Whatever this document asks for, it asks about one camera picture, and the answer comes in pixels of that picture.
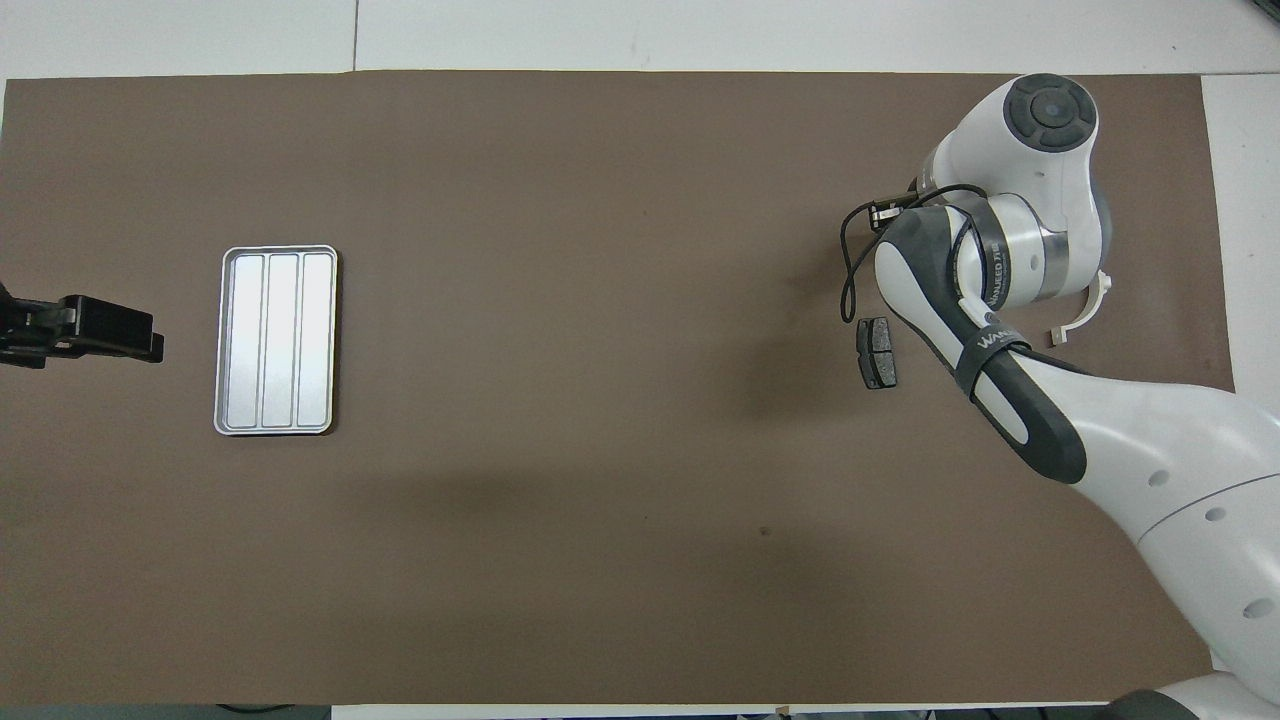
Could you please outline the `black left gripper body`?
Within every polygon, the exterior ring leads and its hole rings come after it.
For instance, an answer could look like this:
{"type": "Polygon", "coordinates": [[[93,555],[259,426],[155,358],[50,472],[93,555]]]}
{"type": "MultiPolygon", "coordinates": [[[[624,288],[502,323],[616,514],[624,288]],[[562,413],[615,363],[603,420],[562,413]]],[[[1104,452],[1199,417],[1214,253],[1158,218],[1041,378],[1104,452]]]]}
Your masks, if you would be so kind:
{"type": "Polygon", "coordinates": [[[64,302],[18,299],[1,284],[1,364],[45,369],[50,357],[77,359],[58,346],[67,313],[64,302]]]}

